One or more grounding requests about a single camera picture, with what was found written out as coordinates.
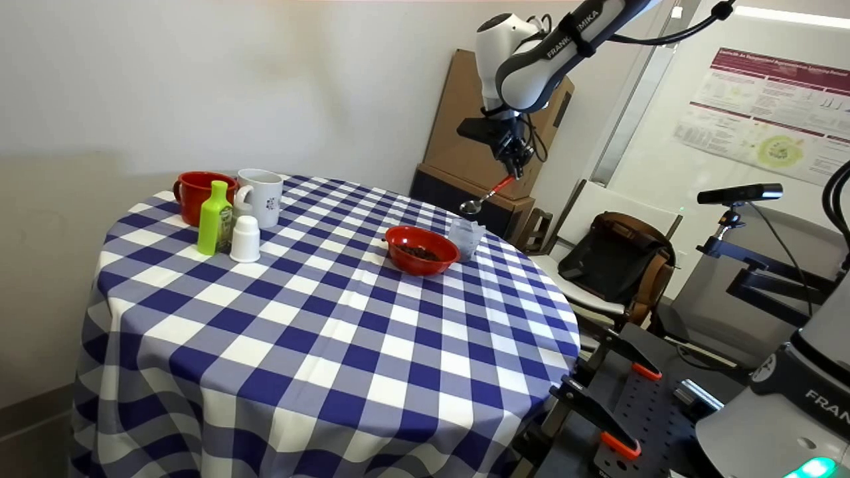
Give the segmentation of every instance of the red bowl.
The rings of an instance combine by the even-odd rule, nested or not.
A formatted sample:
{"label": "red bowl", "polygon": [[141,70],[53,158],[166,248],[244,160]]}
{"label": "red bowl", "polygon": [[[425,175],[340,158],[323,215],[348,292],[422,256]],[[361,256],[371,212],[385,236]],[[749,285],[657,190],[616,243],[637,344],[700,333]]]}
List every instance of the red bowl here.
{"label": "red bowl", "polygon": [[436,277],[461,257],[461,249],[456,243],[450,243],[436,231],[425,231],[414,227],[389,229],[385,243],[397,269],[414,277]]}

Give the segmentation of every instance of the red cup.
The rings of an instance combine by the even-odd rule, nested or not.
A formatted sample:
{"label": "red cup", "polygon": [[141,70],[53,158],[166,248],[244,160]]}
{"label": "red cup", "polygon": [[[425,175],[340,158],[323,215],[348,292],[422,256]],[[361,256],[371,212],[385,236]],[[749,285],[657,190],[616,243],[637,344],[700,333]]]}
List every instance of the red cup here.
{"label": "red cup", "polygon": [[201,227],[203,205],[209,202],[209,196],[212,191],[212,182],[230,183],[230,202],[235,202],[235,194],[238,194],[239,183],[232,175],[223,175],[223,172],[190,170],[174,187],[177,199],[181,205],[181,215],[193,229]]}

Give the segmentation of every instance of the poster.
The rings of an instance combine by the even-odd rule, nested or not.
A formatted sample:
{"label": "poster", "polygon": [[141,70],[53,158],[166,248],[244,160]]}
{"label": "poster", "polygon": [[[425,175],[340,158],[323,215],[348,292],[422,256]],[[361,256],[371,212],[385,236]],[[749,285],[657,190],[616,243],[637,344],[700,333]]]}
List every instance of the poster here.
{"label": "poster", "polygon": [[825,187],[850,160],[850,70],[720,49],[675,136]]}

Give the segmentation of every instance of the green bottle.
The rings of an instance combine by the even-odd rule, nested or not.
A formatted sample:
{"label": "green bottle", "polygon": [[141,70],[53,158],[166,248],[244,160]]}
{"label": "green bottle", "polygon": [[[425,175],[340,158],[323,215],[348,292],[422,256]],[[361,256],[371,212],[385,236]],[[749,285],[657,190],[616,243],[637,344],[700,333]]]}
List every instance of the green bottle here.
{"label": "green bottle", "polygon": [[203,221],[198,227],[198,249],[203,256],[216,256],[220,243],[230,236],[230,227],[235,223],[235,208],[230,202],[230,183],[212,182],[212,191],[203,205]]}

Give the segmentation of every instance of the floor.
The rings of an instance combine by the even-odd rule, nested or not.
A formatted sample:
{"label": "floor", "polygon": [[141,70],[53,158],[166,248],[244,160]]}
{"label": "floor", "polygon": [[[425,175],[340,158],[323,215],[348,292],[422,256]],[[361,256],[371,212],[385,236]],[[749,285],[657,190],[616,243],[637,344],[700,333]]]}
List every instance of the floor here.
{"label": "floor", "polygon": [[57,414],[28,431],[0,439],[3,478],[65,478],[70,475],[70,414]]}

